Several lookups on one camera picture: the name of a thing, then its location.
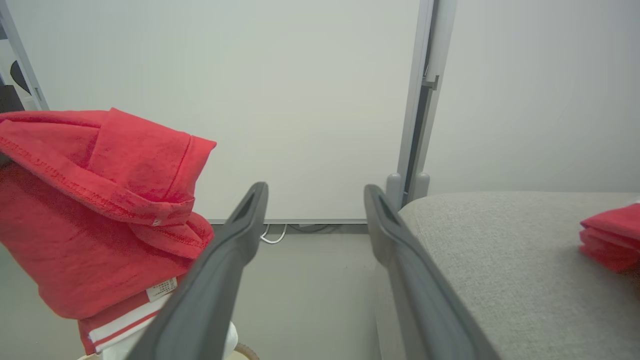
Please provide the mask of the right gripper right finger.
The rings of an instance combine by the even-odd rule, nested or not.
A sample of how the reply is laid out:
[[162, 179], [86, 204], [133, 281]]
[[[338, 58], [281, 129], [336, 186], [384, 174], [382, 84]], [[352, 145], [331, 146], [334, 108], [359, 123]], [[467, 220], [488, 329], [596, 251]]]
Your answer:
[[366, 222], [386, 270], [406, 360], [501, 360], [382, 189], [364, 188]]

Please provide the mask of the grey fabric sofa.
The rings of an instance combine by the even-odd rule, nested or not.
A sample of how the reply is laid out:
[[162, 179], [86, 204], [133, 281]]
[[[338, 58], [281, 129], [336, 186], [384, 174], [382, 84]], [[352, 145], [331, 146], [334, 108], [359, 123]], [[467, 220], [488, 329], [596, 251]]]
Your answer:
[[[636, 201], [640, 193], [449, 193], [397, 212], [500, 360], [640, 360], [640, 272], [612, 272], [579, 249], [582, 221]], [[381, 360], [407, 360], [375, 262]]]

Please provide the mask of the red cloth stack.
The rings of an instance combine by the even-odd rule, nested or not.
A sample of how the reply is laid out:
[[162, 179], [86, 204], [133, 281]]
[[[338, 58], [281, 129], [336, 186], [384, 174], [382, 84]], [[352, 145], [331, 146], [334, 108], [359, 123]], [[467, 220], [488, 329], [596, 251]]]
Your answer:
[[640, 272], [640, 200], [581, 221], [580, 251], [617, 274]]

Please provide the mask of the wide white partition panel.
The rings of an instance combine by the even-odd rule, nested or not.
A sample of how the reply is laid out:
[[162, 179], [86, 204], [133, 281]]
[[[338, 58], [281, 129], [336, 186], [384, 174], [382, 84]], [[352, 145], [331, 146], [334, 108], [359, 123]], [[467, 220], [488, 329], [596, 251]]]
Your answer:
[[118, 109], [217, 142], [196, 212], [254, 182], [268, 223], [361, 224], [408, 173], [435, 0], [0, 0], [42, 110]]

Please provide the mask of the red white garment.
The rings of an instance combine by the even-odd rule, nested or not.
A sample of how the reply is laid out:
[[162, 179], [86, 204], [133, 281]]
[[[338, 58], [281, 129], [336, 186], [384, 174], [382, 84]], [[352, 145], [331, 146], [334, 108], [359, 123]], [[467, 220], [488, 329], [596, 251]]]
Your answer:
[[216, 145], [115, 108], [0, 113], [0, 243], [87, 358], [123, 353], [211, 243], [194, 203]]

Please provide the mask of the narrow white partition panel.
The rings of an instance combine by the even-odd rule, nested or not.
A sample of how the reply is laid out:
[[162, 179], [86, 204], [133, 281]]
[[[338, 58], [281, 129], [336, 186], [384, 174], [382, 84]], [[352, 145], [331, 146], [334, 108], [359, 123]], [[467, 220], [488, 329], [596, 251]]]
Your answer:
[[640, 0], [456, 0], [426, 194], [640, 193]]

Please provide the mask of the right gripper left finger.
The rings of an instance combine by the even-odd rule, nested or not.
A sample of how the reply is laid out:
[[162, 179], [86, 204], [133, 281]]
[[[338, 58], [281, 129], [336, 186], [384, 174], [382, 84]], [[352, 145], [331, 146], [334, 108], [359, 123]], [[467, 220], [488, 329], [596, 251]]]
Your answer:
[[243, 269], [258, 252], [268, 196], [265, 182], [249, 187], [126, 360], [224, 360]]

